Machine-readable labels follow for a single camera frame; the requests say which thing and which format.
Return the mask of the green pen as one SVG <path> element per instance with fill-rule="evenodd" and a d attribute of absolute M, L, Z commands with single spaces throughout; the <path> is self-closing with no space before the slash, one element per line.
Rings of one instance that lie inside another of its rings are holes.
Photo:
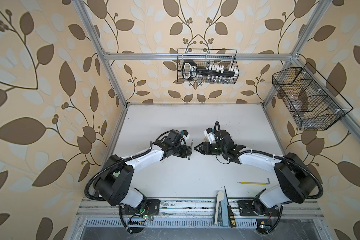
<path fill-rule="evenodd" d="M 190 145 L 190 153 L 189 153 L 189 155 L 188 155 L 188 160 L 190 161 L 191 160 L 191 155 L 192 155 L 192 149 L 193 149 L 193 143 L 194 143 L 194 140 L 192 139 L 192 141 L 191 141 L 191 145 Z"/>

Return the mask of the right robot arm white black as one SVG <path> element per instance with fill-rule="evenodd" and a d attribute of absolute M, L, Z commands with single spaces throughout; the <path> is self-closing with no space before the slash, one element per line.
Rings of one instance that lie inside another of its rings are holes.
<path fill-rule="evenodd" d="M 221 129 L 219 122 L 206 129 L 204 134 L 207 141 L 195 147 L 200 154 L 221 156 L 228 163 L 252 166 L 277 178 L 278 182 L 273 187 L 263 189 L 253 198 L 252 210 L 258 215 L 265 215 L 275 206 L 302 204 L 305 200 L 323 196 L 321 181 L 296 154 L 279 156 L 235 144 L 231 135 Z"/>

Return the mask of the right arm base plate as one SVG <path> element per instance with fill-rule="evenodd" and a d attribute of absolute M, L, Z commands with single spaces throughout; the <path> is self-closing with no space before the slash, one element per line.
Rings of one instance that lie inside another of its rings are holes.
<path fill-rule="evenodd" d="M 240 216 L 242 217 L 263 217 L 268 215 L 271 211 L 262 202 L 253 200 L 239 200 L 238 208 Z"/>

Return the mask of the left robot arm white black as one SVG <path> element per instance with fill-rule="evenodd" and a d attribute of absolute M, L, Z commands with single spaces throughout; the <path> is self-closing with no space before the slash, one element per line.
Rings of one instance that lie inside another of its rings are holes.
<path fill-rule="evenodd" d="M 133 175 L 147 166 L 175 156 L 186 159 L 192 154 L 192 147 L 186 145 L 190 134 L 186 130 L 169 130 L 159 135 L 149 147 L 135 155 L 121 158 L 110 156 L 104 167 L 86 184 L 85 197 L 93 201 L 106 201 L 112 207 L 118 206 L 119 218 L 129 234 L 138 232 L 128 226 L 123 219 L 122 207 L 128 206 L 133 216 L 143 216 L 149 212 L 147 197 L 138 189 L 131 188 Z"/>

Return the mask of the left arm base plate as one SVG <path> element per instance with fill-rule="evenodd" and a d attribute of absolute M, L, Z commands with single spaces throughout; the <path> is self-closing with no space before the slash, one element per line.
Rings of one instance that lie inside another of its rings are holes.
<path fill-rule="evenodd" d="M 136 208 L 123 205 L 121 207 L 121 213 L 127 216 L 157 216 L 160 211 L 160 203 L 161 201 L 159 199 L 147 199 L 143 200 Z"/>

